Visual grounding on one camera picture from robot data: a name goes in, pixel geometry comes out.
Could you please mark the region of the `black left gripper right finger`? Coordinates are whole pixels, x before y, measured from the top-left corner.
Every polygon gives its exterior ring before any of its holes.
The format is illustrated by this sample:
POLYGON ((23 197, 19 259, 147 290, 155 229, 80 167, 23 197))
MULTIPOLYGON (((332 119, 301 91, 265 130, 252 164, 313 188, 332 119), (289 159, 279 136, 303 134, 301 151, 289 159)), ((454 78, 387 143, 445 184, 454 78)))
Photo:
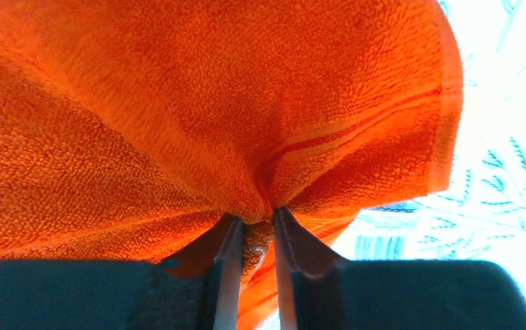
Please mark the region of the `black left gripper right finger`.
POLYGON ((351 261, 274 211, 283 329, 519 329, 526 299, 488 261, 351 261))

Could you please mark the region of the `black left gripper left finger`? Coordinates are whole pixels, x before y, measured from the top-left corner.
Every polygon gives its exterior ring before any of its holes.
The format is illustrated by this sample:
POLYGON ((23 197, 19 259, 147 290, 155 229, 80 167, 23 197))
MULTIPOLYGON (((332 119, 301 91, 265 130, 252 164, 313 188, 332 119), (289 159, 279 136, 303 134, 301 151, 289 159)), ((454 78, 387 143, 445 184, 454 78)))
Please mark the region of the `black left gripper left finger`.
POLYGON ((145 261, 0 261, 0 329, 234 329, 243 224, 145 261))

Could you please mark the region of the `orange red towel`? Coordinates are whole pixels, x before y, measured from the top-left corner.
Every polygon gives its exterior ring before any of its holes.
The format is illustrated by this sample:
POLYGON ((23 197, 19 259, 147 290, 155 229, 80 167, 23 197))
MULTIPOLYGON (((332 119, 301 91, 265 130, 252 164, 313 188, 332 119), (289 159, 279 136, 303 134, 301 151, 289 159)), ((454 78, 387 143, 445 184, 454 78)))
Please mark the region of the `orange red towel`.
POLYGON ((0 260, 158 262, 229 213, 254 329, 273 209, 332 243, 445 190, 462 89, 436 1, 0 1, 0 260))

